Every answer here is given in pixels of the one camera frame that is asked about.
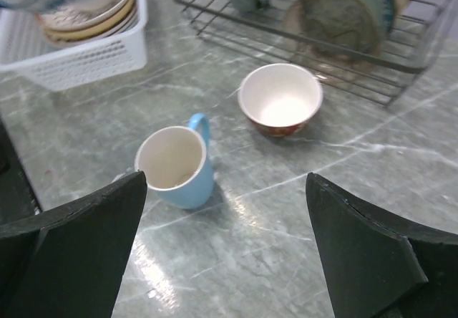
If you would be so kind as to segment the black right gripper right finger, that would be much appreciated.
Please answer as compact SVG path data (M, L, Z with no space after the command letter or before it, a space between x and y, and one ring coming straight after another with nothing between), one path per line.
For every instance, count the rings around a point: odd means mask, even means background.
M335 317L456 317L457 235L309 173L306 202Z

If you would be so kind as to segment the orange bear plate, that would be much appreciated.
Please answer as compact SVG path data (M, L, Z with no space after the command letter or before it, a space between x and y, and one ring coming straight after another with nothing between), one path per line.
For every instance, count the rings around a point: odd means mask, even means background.
M128 0L126 4L111 17L101 21L100 23L93 24L91 26L75 29L71 31L57 31L56 29L51 29L48 26L45 26L44 23L41 23L40 28L43 32L50 33L54 37L59 37L63 39L76 40L83 39L85 37L92 37L98 35L102 32L105 32L119 22L121 22L132 10L136 10L136 0Z

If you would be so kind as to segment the white bottom plate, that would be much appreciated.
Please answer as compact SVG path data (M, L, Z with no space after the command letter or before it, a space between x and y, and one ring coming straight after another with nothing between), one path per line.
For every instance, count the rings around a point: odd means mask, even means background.
M116 14L129 0L111 0L95 11L83 11L75 6L65 6L51 14L36 14L35 20L48 29L70 32L99 24Z

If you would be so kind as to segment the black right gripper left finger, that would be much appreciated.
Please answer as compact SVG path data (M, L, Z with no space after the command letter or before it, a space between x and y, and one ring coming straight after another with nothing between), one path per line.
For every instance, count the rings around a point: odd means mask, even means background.
M136 171L1 225L1 316L111 317L146 194Z

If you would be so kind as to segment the blue striped white plate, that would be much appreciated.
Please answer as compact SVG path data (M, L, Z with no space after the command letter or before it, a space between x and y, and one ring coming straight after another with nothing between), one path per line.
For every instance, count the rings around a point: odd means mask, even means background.
M87 42L91 42L94 40L99 40L99 39L104 39L107 37L110 37L112 35L116 35L119 33L122 33L128 29L131 29L136 23L138 22L138 17L137 17L137 11L132 10L121 22L119 22L117 25L112 27L111 29L102 32L98 35L94 35L92 37L85 37L83 39L76 39L76 40L69 40L69 39L63 39L59 37L54 37L50 33L44 32L44 38L54 47L57 48L68 48L68 47L73 47L77 46L80 44L84 44Z

